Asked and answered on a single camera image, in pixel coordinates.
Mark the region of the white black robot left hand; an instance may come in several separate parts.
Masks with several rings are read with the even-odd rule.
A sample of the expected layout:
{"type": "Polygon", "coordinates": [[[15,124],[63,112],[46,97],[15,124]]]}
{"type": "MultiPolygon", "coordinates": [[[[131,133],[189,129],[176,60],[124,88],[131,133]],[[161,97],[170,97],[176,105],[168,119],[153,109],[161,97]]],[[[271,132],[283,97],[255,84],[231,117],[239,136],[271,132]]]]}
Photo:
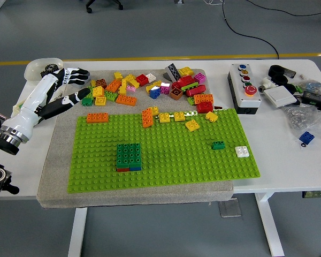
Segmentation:
{"type": "Polygon", "coordinates": [[[84,88],[51,102],[54,92],[63,84],[83,86],[89,81],[89,77],[89,71],[80,68],[63,68],[46,74],[24,102],[19,113],[3,123],[0,136],[11,136],[26,143],[31,139],[35,125],[41,120],[52,118],[69,110],[86,97],[90,89],[84,88]]]}

